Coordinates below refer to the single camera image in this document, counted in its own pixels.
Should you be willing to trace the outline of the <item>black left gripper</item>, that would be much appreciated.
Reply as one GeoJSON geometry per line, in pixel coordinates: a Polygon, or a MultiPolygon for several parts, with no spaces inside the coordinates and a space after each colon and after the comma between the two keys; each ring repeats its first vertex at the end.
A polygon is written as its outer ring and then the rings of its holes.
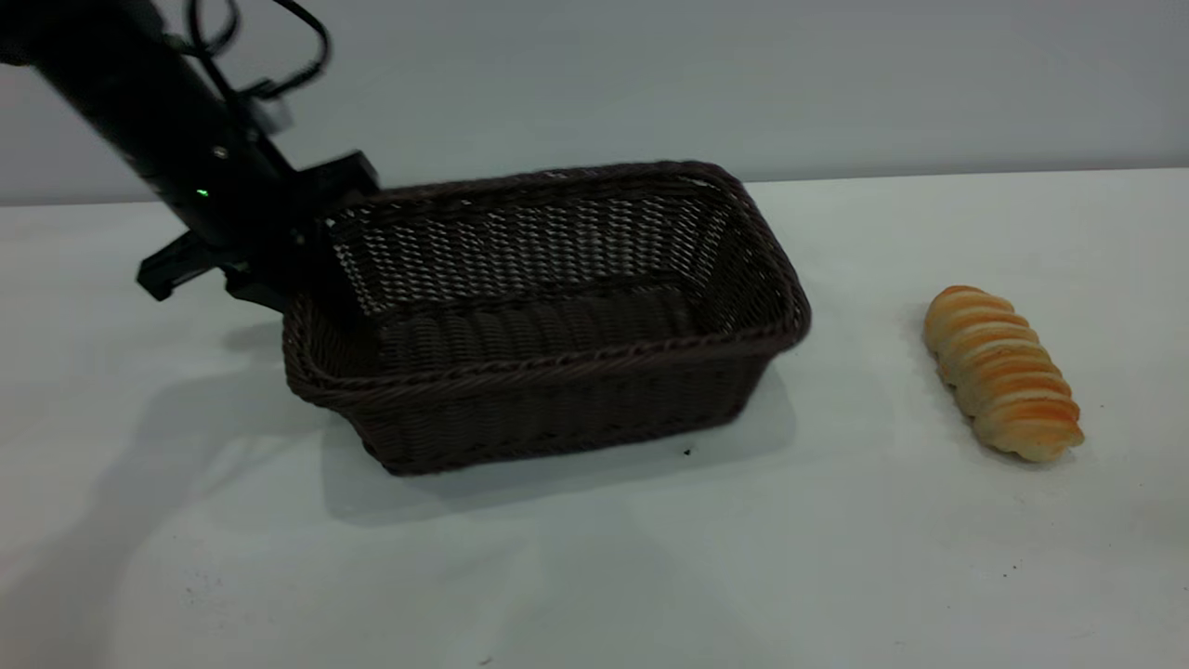
{"type": "Polygon", "coordinates": [[[284,177],[278,188],[166,194],[166,208],[187,232],[140,261],[137,284],[164,301],[218,269],[233,299],[275,313],[312,284],[315,305],[336,326],[365,326],[369,313],[350,269],[359,225],[328,217],[378,190],[369,157],[354,151],[284,177]]]}

